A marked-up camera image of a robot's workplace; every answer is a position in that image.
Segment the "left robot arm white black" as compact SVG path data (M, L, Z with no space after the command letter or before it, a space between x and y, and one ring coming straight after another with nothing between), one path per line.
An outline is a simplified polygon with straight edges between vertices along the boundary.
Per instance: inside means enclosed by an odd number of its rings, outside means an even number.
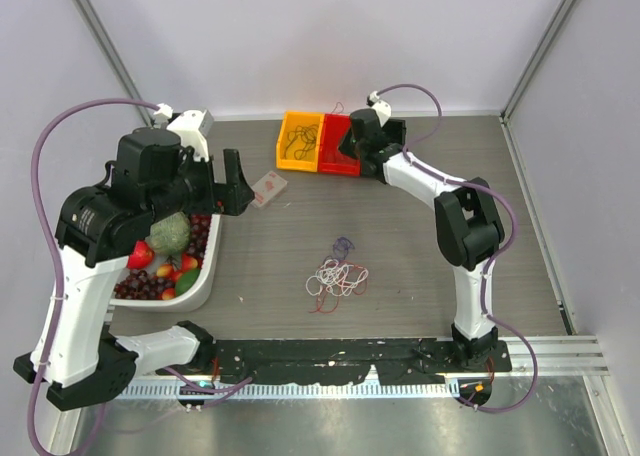
M53 248L62 275L54 285L46 328L53 331L13 369L25 381L49 384L47 400L61 411L109 402L136 377L171 366L205 373L213 337L181 321L167 330L115 337L104 329L113 289L137 242L178 212L239 216L254 193L240 154L226 149L226 179L213 163L167 129L141 128L123 136L103 181L64 202Z

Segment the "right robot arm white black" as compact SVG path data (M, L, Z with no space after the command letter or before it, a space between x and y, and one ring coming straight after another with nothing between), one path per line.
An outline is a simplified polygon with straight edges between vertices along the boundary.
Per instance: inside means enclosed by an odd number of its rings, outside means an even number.
M404 151L384 129L389 119L378 110L356 110L349 121L340 153L358 160L366 177L398 188L434 211L437 245L454 273L451 356L460 369L477 369L497 347L498 329L489 314L494 255L504 240L486 181L449 176Z

